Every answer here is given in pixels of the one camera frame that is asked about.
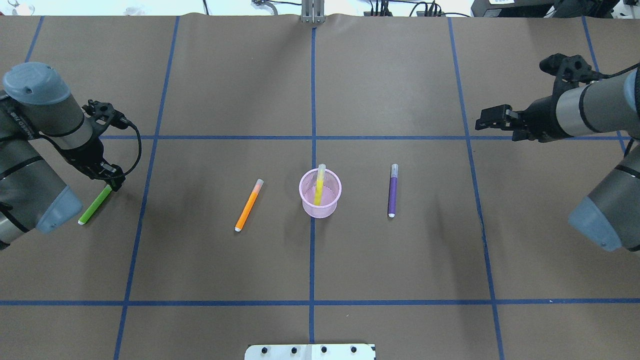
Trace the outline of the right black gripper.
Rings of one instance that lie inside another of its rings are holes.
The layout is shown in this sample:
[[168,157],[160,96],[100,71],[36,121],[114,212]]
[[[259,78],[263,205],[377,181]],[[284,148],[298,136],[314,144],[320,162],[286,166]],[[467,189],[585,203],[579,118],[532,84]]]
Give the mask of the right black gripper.
[[553,142],[567,139],[556,116],[558,100],[546,96],[535,100],[527,109],[514,111],[511,105],[496,105],[481,111],[475,130],[497,129],[512,132],[511,140]]

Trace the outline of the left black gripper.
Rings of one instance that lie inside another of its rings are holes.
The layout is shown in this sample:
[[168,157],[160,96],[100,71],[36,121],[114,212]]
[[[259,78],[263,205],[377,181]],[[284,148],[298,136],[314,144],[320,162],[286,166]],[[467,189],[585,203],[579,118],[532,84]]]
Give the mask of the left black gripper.
[[105,160],[104,153],[102,141],[89,141],[77,148],[60,149],[60,155],[80,173],[92,180],[103,180],[113,192],[118,192],[126,176],[119,165]]

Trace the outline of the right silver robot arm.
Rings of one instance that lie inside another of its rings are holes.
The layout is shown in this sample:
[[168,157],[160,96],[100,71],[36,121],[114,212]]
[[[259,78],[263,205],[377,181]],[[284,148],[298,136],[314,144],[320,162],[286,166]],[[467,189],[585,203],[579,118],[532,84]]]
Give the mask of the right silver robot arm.
[[471,247],[480,255],[489,246],[495,260],[499,251],[508,255],[578,259],[612,266],[638,267],[639,257],[630,251],[604,251],[574,230],[567,218],[580,200],[622,157],[617,140],[604,138],[560,140],[547,144],[511,142],[490,131],[474,130],[482,100],[489,106],[526,100],[518,85],[501,91],[498,80],[487,74],[471,76],[461,71],[461,104],[464,105],[468,139],[451,146],[449,159],[462,180],[454,181],[452,198],[461,206],[448,205],[430,219],[427,232],[448,217],[446,239],[458,248]]

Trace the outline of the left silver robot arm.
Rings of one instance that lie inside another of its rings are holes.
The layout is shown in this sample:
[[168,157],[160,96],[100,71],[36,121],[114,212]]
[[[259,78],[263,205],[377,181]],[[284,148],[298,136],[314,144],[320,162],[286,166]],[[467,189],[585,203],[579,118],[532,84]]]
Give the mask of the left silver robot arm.
[[32,230],[48,234],[83,208],[71,187],[32,145],[43,139],[75,170],[118,191],[127,172],[105,158],[101,135],[135,129],[109,102],[80,105],[61,75],[40,62],[17,64],[2,77],[0,243],[6,249]]

